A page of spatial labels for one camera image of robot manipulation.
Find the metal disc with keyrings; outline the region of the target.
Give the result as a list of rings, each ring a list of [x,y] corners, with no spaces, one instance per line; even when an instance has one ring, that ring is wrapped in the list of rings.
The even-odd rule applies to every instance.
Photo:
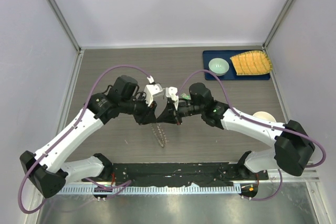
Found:
[[[151,124],[151,129],[152,129],[153,135],[155,139],[157,140],[159,146],[161,148],[165,148],[167,139],[166,139],[165,133],[161,125],[158,123],[153,123]]]

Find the key with green tag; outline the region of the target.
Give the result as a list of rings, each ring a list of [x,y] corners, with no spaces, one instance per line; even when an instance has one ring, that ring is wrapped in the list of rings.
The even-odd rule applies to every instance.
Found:
[[[186,94],[186,93],[182,93],[182,94],[180,95],[180,98],[182,98],[182,99],[187,99],[187,100],[190,100],[190,99],[191,99],[190,95],[188,95],[188,94]]]

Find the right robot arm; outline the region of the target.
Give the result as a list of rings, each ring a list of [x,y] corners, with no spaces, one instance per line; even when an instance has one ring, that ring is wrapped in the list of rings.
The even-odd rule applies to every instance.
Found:
[[[177,96],[177,88],[166,88],[167,104],[158,122],[180,125],[184,117],[200,115],[211,127],[239,132],[268,145],[268,150],[247,151],[240,158],[237,173],[242,179],[250,179],[255,173],[267,169],[282,169],[292,176],[302,175],[315,146],[304,137],[306,132],[300,123],[294,120],[288,123],[267,121],[231,109],[228,104],[214,100],[203,83],[192,84],[189,92],[190,99],[185,99]]]

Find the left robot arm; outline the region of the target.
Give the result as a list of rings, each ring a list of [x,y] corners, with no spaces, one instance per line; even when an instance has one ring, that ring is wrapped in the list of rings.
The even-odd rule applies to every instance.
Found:
[[[104,92],[93,94],[87,107],[53,140],[34,153],[25,151],[20,156],[30,182],[44,198],[51,198],[68,183],[86,178],[102,182],[111,179],[113,165],[101,153],[80,161],[66,160],[85,139],[121,113],[132,115],[139,125],[155,123],[154,98],[162,91],[160,84],[151,82],[141,92],[135,79],[122,75]]]

